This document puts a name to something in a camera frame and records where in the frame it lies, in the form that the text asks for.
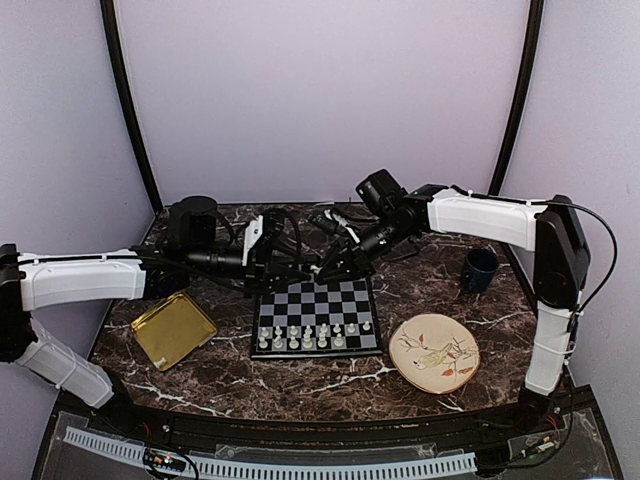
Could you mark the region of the gold square tray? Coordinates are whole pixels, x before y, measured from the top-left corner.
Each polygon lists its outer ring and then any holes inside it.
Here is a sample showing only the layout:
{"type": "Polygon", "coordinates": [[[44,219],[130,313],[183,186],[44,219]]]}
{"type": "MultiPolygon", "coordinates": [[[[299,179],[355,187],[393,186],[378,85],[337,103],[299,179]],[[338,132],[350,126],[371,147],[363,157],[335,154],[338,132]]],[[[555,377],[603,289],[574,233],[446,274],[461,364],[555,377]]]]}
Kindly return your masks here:
{"type": "Polygon", "coordinates": [[[165,357],[164,372],[217,334],[214,321],[186,293],[178,292],[134,320],[132,334],[154,365],[165,357]]]}

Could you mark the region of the black grey chessboard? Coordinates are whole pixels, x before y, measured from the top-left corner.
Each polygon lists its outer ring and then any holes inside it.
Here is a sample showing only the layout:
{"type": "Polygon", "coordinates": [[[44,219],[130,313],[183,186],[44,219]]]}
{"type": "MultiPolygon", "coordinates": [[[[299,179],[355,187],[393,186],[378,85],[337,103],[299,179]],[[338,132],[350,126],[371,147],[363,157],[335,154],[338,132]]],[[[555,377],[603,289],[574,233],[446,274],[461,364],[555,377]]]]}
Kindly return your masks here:
{"type": "Polygon", "coordinates": [[[377,309],[371,281],[368,278],[319,285],[312,280],[290,284],[273,293],[256,299],[253,320],[253,332],[250,344],[250,358],[253,360],[290,360],[310,358],[352,358],[378,356],[383,353],[378,323],[377,309]],[[371,330],[364,332],[362,325],[371,324],[371,330]],[[350,334],[346,326],[356,325],[356,332],[350,334]],[[320,333],[322,324],[327,324],[326,335],[320,333]],[[336,336],[333,328],[341,326],[345,339],[343,349],[333,348],[336,336]],[[290,335],[291,326],[298,327],[298,334],[290,335]],[[275,326],[282,329],[283,347],[274,350],[272,341],[275,326]],[[302,348],[302,338],[306,326],[311,326],[310,336],[313,342],[311,349],[302,348]],[[262,336],[260,329],[267,327],[269,334],[262,336]],[[264,337],[268,343],[266,349],[258,345],[259,338],[264,337]],[[290,349],[291,338],[299,342],[297,349],[290,349]],[[326,348],[319,348],[317,342],[325,338],[326,348]]]}

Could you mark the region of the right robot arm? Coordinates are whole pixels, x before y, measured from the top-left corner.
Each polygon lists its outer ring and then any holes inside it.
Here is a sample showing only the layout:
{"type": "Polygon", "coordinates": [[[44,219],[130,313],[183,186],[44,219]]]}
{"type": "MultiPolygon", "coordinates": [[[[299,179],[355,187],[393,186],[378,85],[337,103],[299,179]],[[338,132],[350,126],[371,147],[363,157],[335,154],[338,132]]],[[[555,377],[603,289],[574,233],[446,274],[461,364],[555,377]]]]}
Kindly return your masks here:
{"type": "Polygon", "coordinates": [[[531,252],[537,326],[525,387],[550,395],[585,304],[590,251],[576,205],[563,195],[549,201],[504,199],[445,185],[408,192],[385,169],[369,175],[356,191],[376,220],[355,237],[335,241],[318,266],[317,283],[370,276],[374,260],[422,233],[462,234],[531,252]]]}

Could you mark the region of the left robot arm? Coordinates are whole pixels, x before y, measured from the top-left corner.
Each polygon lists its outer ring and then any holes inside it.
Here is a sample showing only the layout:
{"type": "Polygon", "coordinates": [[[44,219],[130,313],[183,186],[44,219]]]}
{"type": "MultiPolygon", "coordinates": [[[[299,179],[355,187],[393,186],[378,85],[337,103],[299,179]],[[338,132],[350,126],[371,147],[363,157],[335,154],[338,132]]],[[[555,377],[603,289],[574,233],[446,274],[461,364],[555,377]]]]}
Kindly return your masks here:
{"type": "Polygon", "coordinates": [[[308,280],[301,244],[281,241],[291,214],[270,208],[237,233],[206,196],[168,209],[167,228],[153,245],[108,253],[45,256],[1,247],[1,360],[22,366],[101,411],[120,436],[141,427],[122,382],[68,348],[33,319],[34,311],[97,300],[151,300],[189,286],[194,277],[247,296],[308,280]]]}

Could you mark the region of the white chess king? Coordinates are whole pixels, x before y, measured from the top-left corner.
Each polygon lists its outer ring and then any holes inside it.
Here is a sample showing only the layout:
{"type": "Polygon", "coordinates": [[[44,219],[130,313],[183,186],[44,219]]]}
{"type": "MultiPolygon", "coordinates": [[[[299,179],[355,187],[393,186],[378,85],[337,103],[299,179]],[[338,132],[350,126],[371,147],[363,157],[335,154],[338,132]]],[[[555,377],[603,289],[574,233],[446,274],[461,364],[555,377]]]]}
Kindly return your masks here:
{"type": "Polygon", "coordinates": [[[312,348],[312,346],[313,346],[313,342],[312,342],[311,337],[309,335],[305,335],[302,338],[302,348],[306,349],[306,350],[309,350],[309,349],[312,348]]]}

